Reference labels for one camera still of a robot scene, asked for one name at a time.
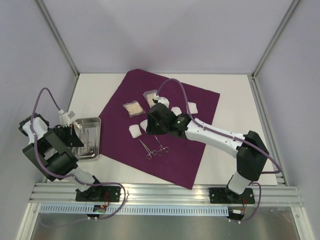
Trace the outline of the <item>white gauze pad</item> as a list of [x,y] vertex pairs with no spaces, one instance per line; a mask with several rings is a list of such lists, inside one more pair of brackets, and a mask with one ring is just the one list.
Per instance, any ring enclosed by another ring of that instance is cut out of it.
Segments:
[[138,124],[130,125],[128,130],[129,130],[133,139],[136,139],[142,135],[141,130],[140,130],[140,126]]
[[172,111],[176,116],[178,116],[178,115],[180,115],[180,114],[182,113],[181,109],[180,109],[179,107],[177,107],[177,106],[172,107],[172,108],[171,108],[171,111]]
[[197,104],[195,102],[188,102],[188,110],[187,112],[191,115],[198,113]]
[[148,126],[148,120],[147,119],[143,120],[139,125],[145,132],[147,132],[147,126]]

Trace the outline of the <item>steel forceps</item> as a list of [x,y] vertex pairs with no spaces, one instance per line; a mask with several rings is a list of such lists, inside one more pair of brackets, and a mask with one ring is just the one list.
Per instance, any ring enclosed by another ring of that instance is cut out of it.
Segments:
[[92,142],[90,141],[90,131],[88,129],[84,130],[83,137],[85,139],[85,143],[87,144],[87,146],[90,147]]
[[161,142],[159,141],[159,139],[157,138],[157,136],[154,136],[154,138],[156,139],[158,145],[159,145],[159,150],[157,151],[157,155],[158,156],[162,156],[163,153],[168,153],[170,151],[170,149],[167,146],[163,146],[161,144]]
[[91,154],[94,152],[94,144],[90,140],[85,141],[83,144],[83,148],[86,154]]
[[144,149],[147,151],[146,157],[147,157],[149,160],[152,159],[153,151],[151,151],[140,139],[139,139],[139,142],[142,144],[142,146],[144,147]]

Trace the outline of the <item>long steel tweezers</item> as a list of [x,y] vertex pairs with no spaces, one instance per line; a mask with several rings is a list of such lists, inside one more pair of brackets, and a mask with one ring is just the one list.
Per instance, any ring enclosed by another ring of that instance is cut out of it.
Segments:
[[81,140],[81,142],[83,143],[83,150],[88,149],[88,143],[87,143],[87,134],[86,134],[86,130],[84,128],[82,128],[79,131],[79,138]]

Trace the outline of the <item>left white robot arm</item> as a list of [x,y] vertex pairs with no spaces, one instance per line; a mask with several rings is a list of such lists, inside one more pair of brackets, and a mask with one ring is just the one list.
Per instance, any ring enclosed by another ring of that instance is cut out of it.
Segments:
[[40,114],[29,116],[19,123],[19,131],[29,138],[23,154],[50,181],[67,180],[76,185],[78,202],[98,202],[105,188],[98,179],[80,168],[73,147],[83,147],[72,124],[50,124]]

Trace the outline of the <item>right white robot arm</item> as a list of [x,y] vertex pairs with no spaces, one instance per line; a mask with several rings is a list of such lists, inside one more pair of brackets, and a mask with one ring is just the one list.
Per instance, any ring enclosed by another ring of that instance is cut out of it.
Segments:
[[234,157],[236,172],[224,190],[227,200],[232,203],[244,196],[250,183],[259,180],[268,159],[269,152],[258,133],[251,130],[247,134],[228,133],[186,113],[175,115],[162,103],[148,111],[146,132],[200,142]]

